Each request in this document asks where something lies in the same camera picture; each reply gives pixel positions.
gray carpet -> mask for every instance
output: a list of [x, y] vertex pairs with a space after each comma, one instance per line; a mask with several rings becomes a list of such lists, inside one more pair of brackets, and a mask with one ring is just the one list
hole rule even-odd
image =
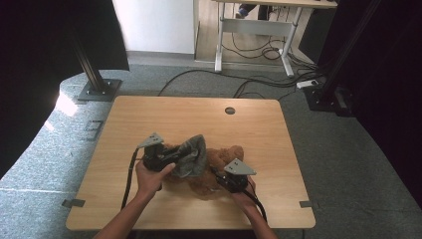
[[[192, 68], [131, 65], [130, 72], [102, 71], [123, 80], [119, 95], [156, 96], [174, 76]], [[280, 73], [226, 70], [238, 77]], [[84, 75], [65, 80], [70, 99], [86, 83]], [[163, 96], [232, 98], [244, 82], [209, 73], [176, 79]], [[278, 99], [294, 89], [251, 84], [246, 92]], [[259, 98], [256, 94], [245, 97]], [[421, 238], [422, 212], [379, 147], [353, 118], [311, 112], [304, 94], [280, 100], [311, 201], [316, 227], [306, 238]], [[66, 228], [64, 199], [76, 196], [111, 103], [77, 103], [74, 115], [56, 108], [30, 147], [0, 181], [1, 238], [92, 238], [96, 232]], [[277, 230], [280, 238], [302, 238], [302, 231]]]

stuffed toy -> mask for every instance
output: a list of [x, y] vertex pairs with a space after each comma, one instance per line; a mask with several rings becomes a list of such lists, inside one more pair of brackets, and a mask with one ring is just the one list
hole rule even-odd
[[[167, 148], [173, 147], [172, 145], [166, 144]], [[218, 190], [223, 189], [220, 184], [217, 183], [215, 174], [211, 168], [216, 168], [219, 172], [224, 173], [224, 167], [233, 161], [235, 158], [243, 161], [244, 151], [243, 147], [239, 145], [233, 145], [230, 148], [207, 148], [206, 149], [206, 160], [205, 170], [199, 176], [186, 176], [178, 177], [173, 174], [168, 174], [165, 178], [169, 182], [183, 182], [186, 181], [192, 191], [198, 195], [210, 195]]]

desk leg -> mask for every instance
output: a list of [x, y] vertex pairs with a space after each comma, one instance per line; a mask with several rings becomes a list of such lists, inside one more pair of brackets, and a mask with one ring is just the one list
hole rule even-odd
[[288, 52], [289, 52], [289, 49], [292, 45], [293, 38], [295, 37], [295, 32], [296, 32], [296, 29], [298, 28], [298, 23], [299, 23], [299, 19], [301, 18], [301, 14], [302, 14], [302, 7], [298, 7], [298, 11], [296, 12], [295, 19], [292, 23], [292, 28], [291, 28], [291, 31], [289, 33], [289, 37], [288, 37], [288, 39], [286, 41], [286, 45], [285, 45], [285, 47], [284, 47], [284, 49], [281, 53], [283, 65], [285, 66], [286, 73], [287, 73], [288, 77], [290, 77], [290, 78], [292, 78], [294, 76], [294, 73], [293, 73], [293, 70], [292, 70], [292, 66], [290, 65], [290, 61], [289, 61], [289, 58], [288, 58]]
[[215, 72], [220, 73], [222, 70], [222, 61], [223, 61], [223, 24], [224, 24], [224, 11], [226, 8], [226, 3], [222, 3], [222, 8], [220, 9], [219, 16], [219, 25], [218, 25], [218, 44], [217, 44], [217, 53], [215, 55]]

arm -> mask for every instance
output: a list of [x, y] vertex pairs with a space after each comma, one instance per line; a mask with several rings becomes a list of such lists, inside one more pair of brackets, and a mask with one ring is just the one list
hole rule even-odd
[[[255, 188], [255, 182], [252, 180], [250, 176], [248, 176], [248, 180], [251, 182], [253, 187]], [[248, 185], [246, 188], [251, 194], [254, 194], [254, 190], [251, 185]], [[245, 195], [242, 192], [232, 193], [233, 200], [235, 203], [240, 207], [240, 209], [245, 213], [248, 217], [249, 221], [251, 222], [252, 229], [255, 232], [255, 235], [258, 239], [277, 239], [277, 235], [274, 231], [270, 228], [268, 223], [262, 217], [260, 211], [257, 208], [255, 202]]]
[[134, 198], [101, 230], [95, 238], [125, 238], [136, 223], [143, 209], [154, 197], [165, 175], [173, 170], [170, 163], [160, 172], [149, 171], [142, 160], [136, 165], [138, 190]]

table hole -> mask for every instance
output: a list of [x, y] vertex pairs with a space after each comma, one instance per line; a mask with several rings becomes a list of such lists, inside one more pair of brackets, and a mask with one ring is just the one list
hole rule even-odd
[[224, 110], [227, 115], [234, 115], [236, 110], [234, 108], [228, 107], [226, 110]]

